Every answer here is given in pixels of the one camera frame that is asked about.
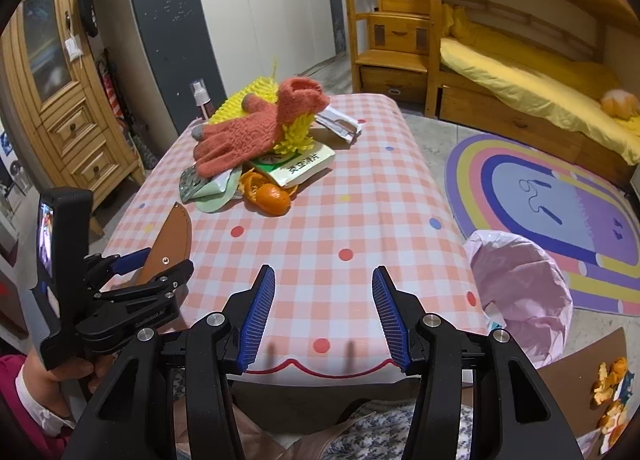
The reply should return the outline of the person's left hand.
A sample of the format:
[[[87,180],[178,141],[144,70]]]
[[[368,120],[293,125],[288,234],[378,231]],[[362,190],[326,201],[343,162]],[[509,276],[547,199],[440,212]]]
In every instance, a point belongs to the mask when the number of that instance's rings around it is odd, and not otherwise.
[[[72,358],[59,365],[58,368],[47,370],[35,348],[29,350],[23,368],[23,379],[29,395],[44,408],[58,417],[70,419],[72,411],[63,395],[61,385],[68,382],[84,380],[88,391],[93,394],[99,387],[104,376],[114,364],[113,355],[101,356],[98,359],[85,360]]]

